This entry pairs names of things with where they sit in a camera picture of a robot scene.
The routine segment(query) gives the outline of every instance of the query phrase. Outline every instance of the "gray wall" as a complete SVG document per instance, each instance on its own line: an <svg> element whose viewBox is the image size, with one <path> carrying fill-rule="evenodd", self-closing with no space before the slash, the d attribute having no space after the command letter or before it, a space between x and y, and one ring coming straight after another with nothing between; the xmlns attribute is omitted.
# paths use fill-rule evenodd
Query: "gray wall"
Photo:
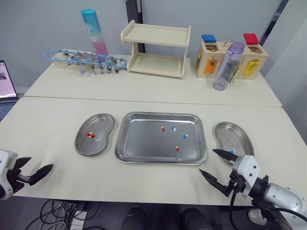
<svg viewBox="0 0 307 230"><path fill-rule="evenodd" d="M307 143L306 11L306 0L288 2L264 44L270 56L261 72Z"/></svg>
<svg viewBox="0 0 307 230"><path fill-rule="evenodd" d="M243 33L260 40L281 0L142 0L146 24L191 28L189 58L196 58L202 34L218 41L243 41ZM182 48L145 46L147 53L183 56Z"/></svg>
<svg viewBox="0 0 307 230"><path fill-rule="evenodd" d="M85 8L96 9L108 52L130 54L131 47L119 37L128 23L124 0L0 1L0 59L18 92L25 92L50 65L47 51L93 50L80 13Z"/></svg>
<svg viewBox="0 0 307 230"><path fill-rule="evenodd" d="M243 33L266 30L280 0L143 0L144 23L192 26L188 57L195 58L201 34L218 40L243 40ZM92 50L80 11L94 8L110 54L131 54L120 43L128 23L124 0L1 0L0 59L8 65L18 92L25 92L50 61L49 50ZM149 53L182 56L183 49L146 46Z"/></svg>

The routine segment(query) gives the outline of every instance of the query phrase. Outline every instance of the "power strip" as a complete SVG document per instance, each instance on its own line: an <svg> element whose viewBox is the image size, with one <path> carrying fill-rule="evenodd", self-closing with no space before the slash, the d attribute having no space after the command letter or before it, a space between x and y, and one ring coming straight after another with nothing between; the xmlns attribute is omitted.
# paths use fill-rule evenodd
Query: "power strip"
<svg viewBox="0 0 307 230"><path fill-rule="evenodd" d="M78 215L77 218L73 218L71 222L71 230L82 230L84 225L84 220L79 219L85 219L87 212L81 212L76 211L74 216Z"/></svg>

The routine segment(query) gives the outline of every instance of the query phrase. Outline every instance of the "wooden rack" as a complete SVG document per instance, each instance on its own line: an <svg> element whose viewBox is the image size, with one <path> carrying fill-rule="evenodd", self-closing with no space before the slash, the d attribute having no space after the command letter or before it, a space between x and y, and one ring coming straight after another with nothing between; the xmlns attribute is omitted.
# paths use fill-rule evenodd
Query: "wooden rack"
<svg viewBox="0 0 307 230"><path fill-rule="evenodd" d="M186 28L138 24L132 20L120 34L120 40L131 42L131 59L127 70L183 78L191 26ZM184 57L139 53L138 43L185 48Z"/></svg>

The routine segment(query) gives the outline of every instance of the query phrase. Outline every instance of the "purple water bottle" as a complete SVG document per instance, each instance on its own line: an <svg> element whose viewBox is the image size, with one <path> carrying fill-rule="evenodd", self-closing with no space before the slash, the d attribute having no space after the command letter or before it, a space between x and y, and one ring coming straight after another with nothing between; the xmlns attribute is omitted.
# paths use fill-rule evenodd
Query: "purple water bottle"
<svg viewBox="0 0 307 230"><path fill-rule="evenodd" d="M94 9L85 9L81 11L81 14L85 23L87 33L92 41L95 53L108 56L96 11ZM99 60L103 62L107 61L107 59L103 57L100 57Z"/></svg>
<svg viewBox="0 0 307 230"><path fill-rule="evenodd" d="M224 90L237 69L244 51L244 44L235 42L227 49L225 58L213 82L216 90Z"/></svg>

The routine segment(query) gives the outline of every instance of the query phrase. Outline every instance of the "laptop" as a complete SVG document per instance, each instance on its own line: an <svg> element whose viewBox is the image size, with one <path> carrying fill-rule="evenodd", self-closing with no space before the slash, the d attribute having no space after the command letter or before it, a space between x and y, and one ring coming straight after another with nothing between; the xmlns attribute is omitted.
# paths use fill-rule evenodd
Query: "laptop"
<svg viewBox="0 0 307 230"><path fill-rule="evenodd" d="M18 101L16 90L13 86L5 62L0 60L0 121L13 108Z"/></svg>

